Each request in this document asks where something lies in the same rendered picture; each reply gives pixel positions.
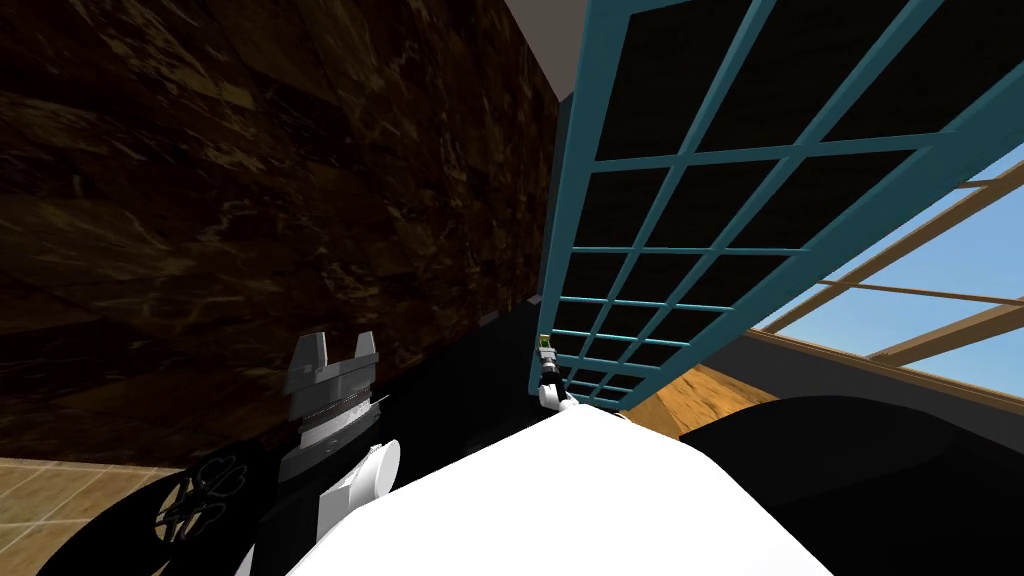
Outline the brown-framed window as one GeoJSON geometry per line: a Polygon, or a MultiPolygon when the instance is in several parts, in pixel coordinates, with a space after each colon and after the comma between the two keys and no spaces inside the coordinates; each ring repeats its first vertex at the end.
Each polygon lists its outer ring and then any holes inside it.
{"type": "Polygon", "coordinates": [[[1024,397],[1024,143],[759,329],[1024,397]]]}

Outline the teal glass-paned door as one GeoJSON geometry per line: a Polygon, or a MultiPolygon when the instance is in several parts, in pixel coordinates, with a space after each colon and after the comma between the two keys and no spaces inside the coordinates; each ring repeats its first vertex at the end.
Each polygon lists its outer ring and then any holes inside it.
{"type": "Polygon", "coordinates": [[[635,407],[1024,142],[1024,0],[589,0],[532,371],[635,407]]]}

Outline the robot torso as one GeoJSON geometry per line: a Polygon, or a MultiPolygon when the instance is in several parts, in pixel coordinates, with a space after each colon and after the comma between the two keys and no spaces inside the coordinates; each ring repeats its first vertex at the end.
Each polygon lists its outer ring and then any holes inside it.
{"type": "Polygon", "coordinates": [[[550,416],[404,486],[397,440],[318,496],[286,576],[833,576],[698,450],[581,404],[538,339],[550,416]]]}

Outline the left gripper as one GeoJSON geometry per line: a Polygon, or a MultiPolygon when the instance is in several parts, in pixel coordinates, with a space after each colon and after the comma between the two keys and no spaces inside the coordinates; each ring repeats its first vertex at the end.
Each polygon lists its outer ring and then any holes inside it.
{"type": "Polygon", "coordinates": [[[284,394],[290,398],[288,420],[312,415],[329,405],[368,389],[379,361],[372,331],[359,333],[353,359],[328,365],[323,332],[301,336],[289,365],[284,394]]]}

